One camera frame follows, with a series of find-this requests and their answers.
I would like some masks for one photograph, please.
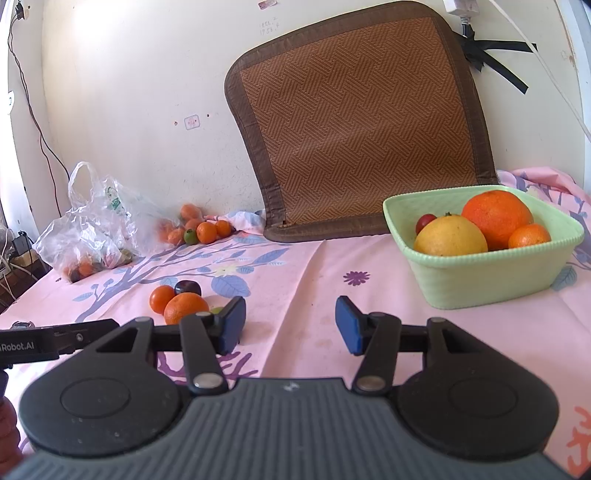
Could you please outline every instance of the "gray textured handle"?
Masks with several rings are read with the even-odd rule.
[[[506,463],[450,458],[412,437],[382,398],[341,379],[243,379],[193,400],[154,443],[101,460],[41,452],[8,480],[567,480],[542,454]]]

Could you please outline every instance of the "brown fabric border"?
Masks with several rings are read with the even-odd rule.
[[[478,92],[469,64],[455,33],[447,22],[426,5],[413,1],[397,1],[329,18],[271,40],[246,52],[232,65],[225,79],[226,100],[244,138],[256,178],[261,188],[267,223],[265,236],[275,241],[309,241],[388,232],[383,215],[328,220],[308,225],[283,226],[285,204],[281,189],[271,167],[267,148],[254,112],[244,91],[240,73],[261,61],[344,32],[370,25],[430,17],[445,46],[462,101],[472,141],[474,168],[479,184],[496,184],[490,140]]]

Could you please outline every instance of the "green fruit bowl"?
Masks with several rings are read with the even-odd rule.
[[[546,227],[552,241],[460,257],[433,257],[413,250],[415,225],[422,215],[460,214],[469,199],[488,190],[518,196],[534,215],[534,222]],[[384,201],[384,215],[425,299],[442,310],[486,305],[545,290],[584,238],[578,221],[531,195],[500,185],[396,195]]]

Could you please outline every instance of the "bed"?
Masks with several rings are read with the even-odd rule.
[[[211,245],[183,246],[132,265],[69,284],[52,271],[0,316],[0,327],[36,326],[148,315],[153,288],[177,280],[199,282],[210,307],[246,298],[246,326],[239,346],[220,358],[228,378],[343,377],[350,382],[361,359],[350,355],[335,325],[338,296],[365,312],[384,311],[423,325],[444,316],[525,366],[558,396],[560,418],[547,453],[572,475],[589,466],[591,445],[591,198],[573,180],[549,168],[498,172],[499,181],[564,210],[585,226],[586,237],[552,288],[504,303],[441,312],[423,299],[413,274],[389,235],[299,244],[258,235],[254,214],[227,218],[242,231]],[[55,362],[17,365],[9,371],[7,397],[17,405],[23,390]],[[160,353],[158,368],[184,382],[179,353]],[[395,382],[421,368],[419,354],[399,356]],[[24,434],[21,448],[30,448]]]

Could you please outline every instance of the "large orange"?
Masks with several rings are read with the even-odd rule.
[[[209,312],[209,305],[203,297],[190,291],[179,293],[167,303],[164,321],[167,325],[176,325],[183,317],[197,312]]]
[[[464,206],[462,216],[480,229],[490,251],[509,248],[513,232],[534,222],[525,203],[504,190],[490,190],[472,197]]]

